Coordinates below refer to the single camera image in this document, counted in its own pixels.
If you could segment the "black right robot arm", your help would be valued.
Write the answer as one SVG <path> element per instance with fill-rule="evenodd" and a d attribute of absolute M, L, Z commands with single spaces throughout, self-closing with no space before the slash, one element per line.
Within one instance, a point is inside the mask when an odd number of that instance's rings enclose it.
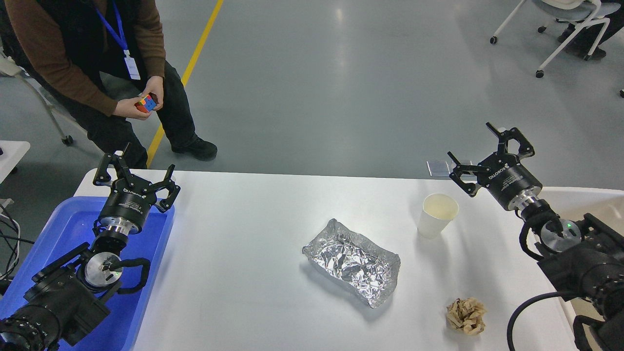
<path fill-rule="evenodd" d="M 522 251 L 536 260 L 555 292 L 530 298 L 513 312 L 507 325 L 507 344 L 512 351 L 513 327 L 530 305 L 546 298 L 565 301 L 582 298 L 590 302 L 602 320 L 585 315 L 574 318 L 572 328 L 578 350 L 590 351 L 585 328 L 590 329 L 603 351 L 624 348 L 624 242 L 614 229 L 587 213 L 582 220 L 561 218 L 546 200 L 539 198 L 542 183 L 521 161 L 532 157 L 532 144 L 517 128 L 499 131 L 487 123 L 498 138 L 497 151 L 476 165 L 463 164 L 453 153 L 449 177 L 470 197 L 485 188 L 506 211 L 524 222 L 519 242 Z"/>

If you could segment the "person's right hand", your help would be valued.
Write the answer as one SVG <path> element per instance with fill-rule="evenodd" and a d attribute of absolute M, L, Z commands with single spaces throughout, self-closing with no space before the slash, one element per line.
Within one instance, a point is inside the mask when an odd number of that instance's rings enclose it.
<path fill-rule="evenodd" d="M 119 100 L 112 113 L 114 116 L 123 118 L 135 118 L 139 120 L 147 120 L 151 113 L 144 113 L 136 107 L 136 103 L 140 102 L 142 97 L 124 98 Z"/>

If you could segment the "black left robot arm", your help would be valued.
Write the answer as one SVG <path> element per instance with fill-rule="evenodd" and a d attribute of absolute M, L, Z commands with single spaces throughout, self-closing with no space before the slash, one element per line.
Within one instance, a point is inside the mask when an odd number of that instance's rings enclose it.
<path fill-rule="evenodd" d="M 56 351 L 75 345 L 110 313 L 106 302 L 147 285 L 151 262 L 122 259 L 129 236 L 143 230 L 149 211 L 169 211 L 180 192 L 168 167 L 156 183 L 131 173 L 123 151 L 106 153 L 93 179 L 111 193 L 93 224 L 94 242 L 82 243 L 33 275 L 25 305 L 1 320 L 3 351 Z"/>

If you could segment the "person's left hand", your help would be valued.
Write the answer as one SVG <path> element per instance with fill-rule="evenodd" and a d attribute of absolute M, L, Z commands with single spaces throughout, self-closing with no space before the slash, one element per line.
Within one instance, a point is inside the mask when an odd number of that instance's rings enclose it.
<path fill-rule="evenodd" d="M 145 89 L 140 94 L 141 98 L 145 98 L 148 95 L 152 95 L 152 99 L 156 103 L 153 111 L 159 111 L 163 107 L 164 102 L 164 78 L 160 76 L 152 76 L 147 79 Z"/>

